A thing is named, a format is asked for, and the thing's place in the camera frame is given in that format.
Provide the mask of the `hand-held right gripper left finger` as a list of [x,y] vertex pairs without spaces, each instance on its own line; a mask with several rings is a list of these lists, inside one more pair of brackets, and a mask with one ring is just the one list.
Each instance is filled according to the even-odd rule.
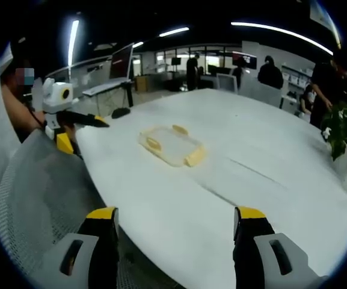
[[31,280],[36,288],[116,288],[118,262],[118,209],[99,208],[44,253]]

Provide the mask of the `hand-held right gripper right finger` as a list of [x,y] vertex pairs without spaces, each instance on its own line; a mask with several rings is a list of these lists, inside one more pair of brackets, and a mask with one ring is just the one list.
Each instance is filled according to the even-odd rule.
[[261,211],[238,206],[234,217],[236,288],[319,288],[327,279],[310,267],[307,254],[275,233]]

